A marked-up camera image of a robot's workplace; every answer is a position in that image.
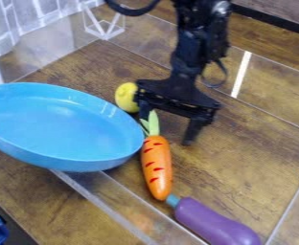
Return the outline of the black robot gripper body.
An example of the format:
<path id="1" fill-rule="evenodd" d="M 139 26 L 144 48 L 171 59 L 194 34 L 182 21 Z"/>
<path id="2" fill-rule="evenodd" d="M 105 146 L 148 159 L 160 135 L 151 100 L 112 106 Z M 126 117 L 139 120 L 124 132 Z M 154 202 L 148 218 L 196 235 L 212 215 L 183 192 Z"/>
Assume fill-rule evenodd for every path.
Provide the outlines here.
<path id="1" fill-rule="evenodd" d="M 195 79 L 204 65 L 190 66 L 176 55 L 171 56 L 171 73 L 164 79 L 139 79 L 135 102 L 147 101 L 154 109 L 186 118 L 204 118 L 214 121 L 222 104 L 210 98 L 195 86 Z"/>

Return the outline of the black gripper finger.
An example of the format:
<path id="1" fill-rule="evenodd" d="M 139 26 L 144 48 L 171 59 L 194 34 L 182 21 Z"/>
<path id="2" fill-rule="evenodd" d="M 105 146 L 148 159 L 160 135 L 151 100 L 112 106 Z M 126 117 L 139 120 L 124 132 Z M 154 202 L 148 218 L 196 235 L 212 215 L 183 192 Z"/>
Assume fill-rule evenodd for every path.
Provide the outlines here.
<path id="1" fill-rule="evenodd" d="M 152 105 L 147 101 L 142 100 L 139 102 L 139 117 L 144 120 L 148 120 L 150 112 L 152 111 L 152 109 Z"/>
<path id="2" fill-rule="evenodd" d="M 202 127 L 207 124 L 207 120 L 204 118 L 191 118 L 187 126 L 187 130 L 184 133 L 182 145 L 191 145 L 195 141 L 195 138 L 202 130 Z"/>

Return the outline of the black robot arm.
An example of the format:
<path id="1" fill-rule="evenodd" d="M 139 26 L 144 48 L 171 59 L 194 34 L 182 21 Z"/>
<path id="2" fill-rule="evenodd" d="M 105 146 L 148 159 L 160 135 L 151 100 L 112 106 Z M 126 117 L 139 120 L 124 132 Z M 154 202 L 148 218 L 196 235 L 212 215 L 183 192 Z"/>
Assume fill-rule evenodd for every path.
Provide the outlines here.
<path id="1" fill-rule="evenodd" d="M 191 145 L 203 126 L 212 123 L 222 104 L 195 86 L 208 63 L 226 57 L 230 0 L 172 0 L 178 15 L 178 43 L 171 53 L 170 77 L 136 82 L 140 118 L 158 108 L 190 119 L 183 144 Z"/>

